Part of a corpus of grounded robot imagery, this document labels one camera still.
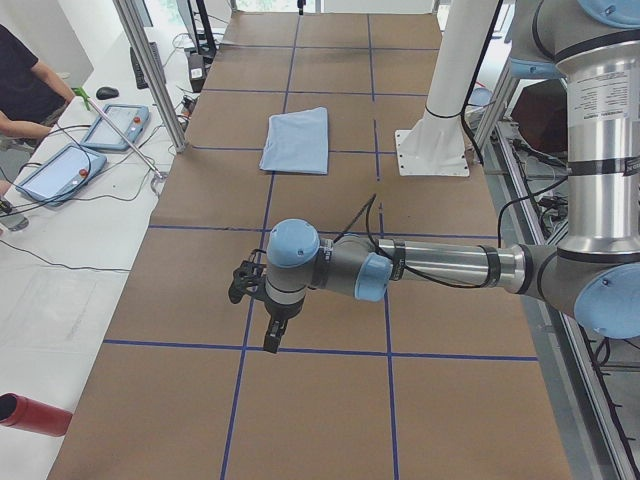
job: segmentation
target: blue joint cap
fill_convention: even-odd
[[[564,78],[562,72],[551,62],[533,62],[517,58],[510,58],[509,60],[511,62],[511,75],[515,78],[530,80]]]
[[[600,23],[614,28],[640,28],[638,0],[578,0],[578,3]]]
[[[276,267],[295,268],[313,259],[319,248],[316,229],[304,220],[290,218],[271,230],[267,258]]]
[[[578,295],[576,321],[610,338],[640,335],[640,263],[612,268]]]
[[[382,300],[391,278],[391,260],[370,253],[360,267],[354,297],[357,300],[377,302]]]

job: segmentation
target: light blue electronic device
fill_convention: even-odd
[[[149,109],[143,105],[107,105],[104,113],[134,143],[149,121]],[[101,117],[98,117],[80,144],[98,151],[124,152],[127,142]]]
[[[89,183],[106,161],[102,153],[70,143],[16,185],[16,189],[47,205],[60,205]]]

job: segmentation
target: black computer mouse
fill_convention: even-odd
[[[115,98],[120,95],[120,92],[117,88],[113,87],[100,87],[96,92],[96,98],[98,100],[108,100],[110,98]]]

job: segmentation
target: folded towel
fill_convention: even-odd
[[[272,115],[260,168],[326,175],[328,137],[327,109],[324,107]]]

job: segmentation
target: device screen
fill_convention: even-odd
[[[105,113],[109,115],[109,119],[115,123],[118,130],[126,133],[133,119],[136,117],[138,109],[135,107],[114,106],[107,108]],[[84,141],[84,143],[92,145],[117,145],[120,142],[122,142],[120,135],[102,119],[98,122],[98,126],[93,130],[91,135],[89,135],[89,138]]]
[[[83,168],[89,170],[91,161],[99,158],[97,155],[77,147],[67,148],[60,156],[42,167],[36,175],[21,185],[22,188],[42,198],[53,198],[75,177]]]

